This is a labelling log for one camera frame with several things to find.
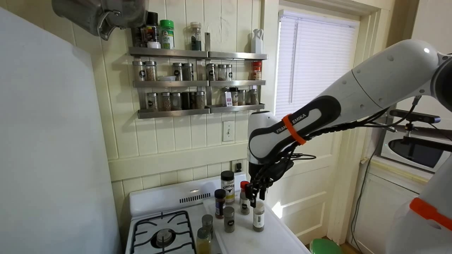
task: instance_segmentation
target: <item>white robot link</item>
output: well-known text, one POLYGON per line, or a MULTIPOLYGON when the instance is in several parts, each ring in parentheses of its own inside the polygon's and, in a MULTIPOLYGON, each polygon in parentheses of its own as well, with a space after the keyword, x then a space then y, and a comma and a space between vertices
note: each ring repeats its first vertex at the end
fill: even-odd
MULTIPOLYGON (((293 165, 294 150, 331 132, 373 126, 407 98, 433 96, 452 112, 452 58, 407 40, 345 74, 324 94, 282 122, 255 113, 249 122, 248 198, 252 206, 293 165)), ((414 199, 387 243, 387 253, 452 253, 452 158, 414 199)))

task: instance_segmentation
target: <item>microwave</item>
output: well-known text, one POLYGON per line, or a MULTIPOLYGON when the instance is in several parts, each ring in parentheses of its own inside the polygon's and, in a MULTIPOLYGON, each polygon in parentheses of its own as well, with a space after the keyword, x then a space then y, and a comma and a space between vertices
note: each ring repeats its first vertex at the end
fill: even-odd
POLYGON ((380 156, 435 174, 451 157, 451 150, 447 139, 386 132, 380 156))

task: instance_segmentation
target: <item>spice rack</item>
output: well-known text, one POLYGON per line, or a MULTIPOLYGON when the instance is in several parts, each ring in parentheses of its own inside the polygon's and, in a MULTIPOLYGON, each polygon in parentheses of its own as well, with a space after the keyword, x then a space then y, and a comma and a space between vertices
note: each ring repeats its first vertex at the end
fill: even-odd
MULTIPOLYGON (((130 48, 129 54, 135 58, 177 58, 177 60, 194 60, 209 62, 212 60, 224 61, 266 61, 266 54, 250 54, 250 53, 214 53, 214 51, 181 51, 181 50, 153 50, 153 48, 130 48)), ((262 110, 266 106, 260 103, 262 86, 266 81, 135 81, 133 86, 139 89, 140 110, 139 119, 153 117, 180 117, 190 115, 209 115, 209 113, 235 113, 246 110, 262 110), (256 105, 241 105, 241 106, 214 106, 212 89, 222 88, 258 88, 258 103, 256 105), (207 109, 187 109, 187 110, 170 110, 170 112, 152 112, 146 109, 146 94, 154 89, 185 89, 185 88, 207 88, 207 109)))

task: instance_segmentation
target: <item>window shade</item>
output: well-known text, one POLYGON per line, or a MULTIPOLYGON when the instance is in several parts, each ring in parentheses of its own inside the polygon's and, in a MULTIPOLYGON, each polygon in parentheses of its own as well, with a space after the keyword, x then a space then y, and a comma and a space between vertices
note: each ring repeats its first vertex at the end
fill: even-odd
POLYGON ((356 22, 282 13, 276 115, 311 102, 354 65, 356 22))

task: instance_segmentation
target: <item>gas stove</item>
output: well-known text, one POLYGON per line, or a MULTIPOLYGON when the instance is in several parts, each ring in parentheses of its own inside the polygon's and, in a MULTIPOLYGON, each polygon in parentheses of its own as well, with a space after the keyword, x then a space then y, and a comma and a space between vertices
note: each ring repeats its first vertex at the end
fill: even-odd
MULTIPOLYGON (((245 180, 245 174, 235 175, 236 197, 245 180)), ((195 254, 197 232, 202 228, 202 216, 215 215, 214 192, 219 188, 221 177, 130 194, 126 254, 195 254)), ((214 219, 214 254, 310 253, 269 206, 266 229, 262 233, 253 232, 252 213, 241 215, 239 204, 234 206, 234 233, 225 232, 224 221, 214 219)))

